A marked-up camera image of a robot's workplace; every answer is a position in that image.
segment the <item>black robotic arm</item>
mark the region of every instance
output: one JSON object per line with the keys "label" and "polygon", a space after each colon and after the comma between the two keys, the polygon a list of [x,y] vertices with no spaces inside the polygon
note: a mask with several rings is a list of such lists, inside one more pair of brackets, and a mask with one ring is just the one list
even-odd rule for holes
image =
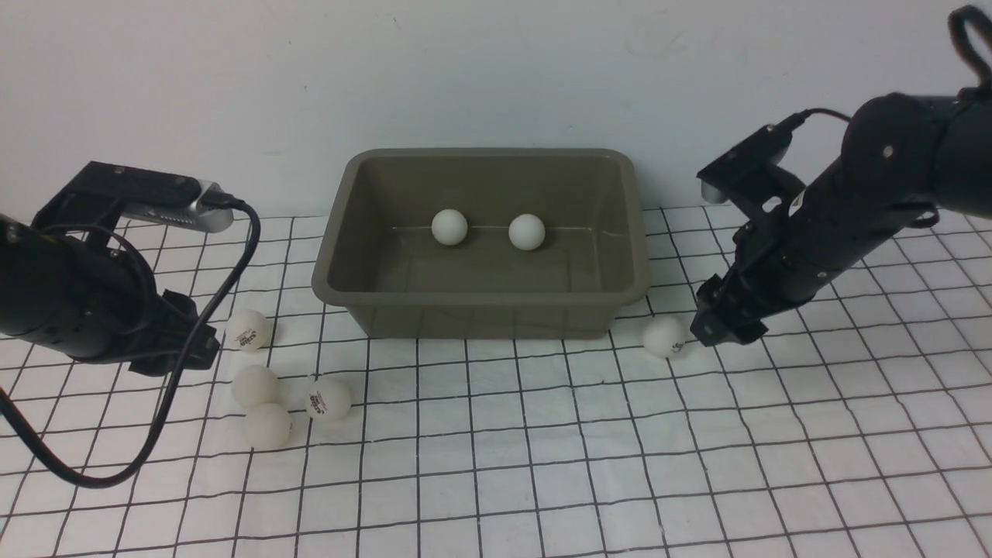
{"label": "black robotic arm", "polygon": [[979,86],[868,101],[850,119],[840,157],[808,187],[777,163],[796,128],[832,111],[762,128],[699,172],[706,199],[729,199],[750,219],[734,234],[733,266],[696,293],[691,330],[703,345],[758,340],[768,331],[761,320],[802,306],[903,228],[934,225],[938,209],[992,217],[992,71],[966,23],[992,44],[992,22],[971,6],[949,18]]}

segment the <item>black grid line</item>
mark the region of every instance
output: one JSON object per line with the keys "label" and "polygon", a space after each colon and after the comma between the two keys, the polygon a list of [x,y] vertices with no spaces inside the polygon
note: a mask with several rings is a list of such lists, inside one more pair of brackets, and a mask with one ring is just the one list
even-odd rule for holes
{"label": "black grid line", "polygon": [[[293,236],[293,223],[296,222],[295,219],[290,221],[290,240],[286,242],[286,259],[289,260],[290,249],[293,246],[292,236]],[[289,269],[289,264],[283,265],[283,274],[279,288],[279,295],[276,297],[276,316],[272,319],[272,338],[269,340],[270,345],[275,342],[276,335],[279,334],[279,306],[283,302],[283,286],[286,284],[286,273]],[[269,350],[266,354],[265,365],[272,365],[272,351]],[[248,494],[248,480],[251,479],[251,465],[255,457],[255,450],[252,449],[251,453],[248,454],[248,467],[245,468],[245,483],[244,490],[241,493],[241,501],[238,504],[238,520],[234,523],[234,542],[231,544],[231,558],[235,558],[238,550],[238,534],[241,530],[241,519],[243,517],[244,506],[245,506],[245,496]]]}

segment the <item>robotic arm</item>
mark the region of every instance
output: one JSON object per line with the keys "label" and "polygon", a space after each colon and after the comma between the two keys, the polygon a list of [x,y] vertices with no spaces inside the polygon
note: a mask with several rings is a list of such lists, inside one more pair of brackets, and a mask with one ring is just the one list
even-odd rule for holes
{"label": "robotic arm", "polygon": [[750,219],[733,237],[733,266],[696,293],[691,331],[707,347],[753,343],[761,320],[802,306],[905,227],[937,223],[938,208],[992,217],[992,70],[965,25],[992,47],[992,21],[966,6],[951,38],[979,76],[957,97],[892,93],[850,119],[840,157],[804,187],[779,168],[811,109],[762,128],[699,172],[708,202],[731,200]]}
{"label": "robotic arm", "polygon": [[[233,209],[251,220],[248,241],[199,315],[186,295],[159,296],[148,262],[113,231],[121,216],[129,216],[218,232],[231,224]],[[212,366],[220,344],[207,322],[247,267],[260,229],[255,211],[215,183],[105,163],[88,164],[30,226],[0,215],[0,333],[81,362],[130,361],[138,373],[172,373],[137,457],[102,478],[63,463],[0,388],[0,414],[45,467],[84,488],[113,487],[138,472],[162,433],[184,369]],[[119,249],[108,247],[111,238]]]}

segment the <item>white wall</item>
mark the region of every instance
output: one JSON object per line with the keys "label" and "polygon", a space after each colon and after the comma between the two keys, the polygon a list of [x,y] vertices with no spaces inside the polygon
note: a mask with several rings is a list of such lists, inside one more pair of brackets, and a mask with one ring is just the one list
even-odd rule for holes
{"label": "white wall", "polygon": [[[0,212],[87,161],[216,180],[262,213],[326,213],[375,147],[609,147],[645,202],[759,125],[973,83],[963,0],[4,0]],[[785,165],[812,178],[840,125]]]}

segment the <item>grid mat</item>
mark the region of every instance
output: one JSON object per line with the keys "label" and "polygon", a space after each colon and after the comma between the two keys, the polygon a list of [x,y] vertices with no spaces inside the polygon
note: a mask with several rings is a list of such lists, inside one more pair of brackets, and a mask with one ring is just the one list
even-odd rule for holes
{"label": "grid mat", "polygon": [[[657,360],[656,312],[689,320],[732,260],[733,208],[649,209],[647,299],[593,342],[368,340],[310,290],[325,217],[264,219],[230,309],[271,350],[188,371],[135,480],[74,489],[0,424],[0,557],[987,556],[992,549],[992,222],[907,230],[748,347]],[[204,235],[131,222],[159,290],[202,308],[247,221]],[[252,452],[235,370],[282,377],[287,449]],[[332,374],[337,429],[302,410]],[[75,467],[136,453],[161,379],[0,341],[0,385]]]}

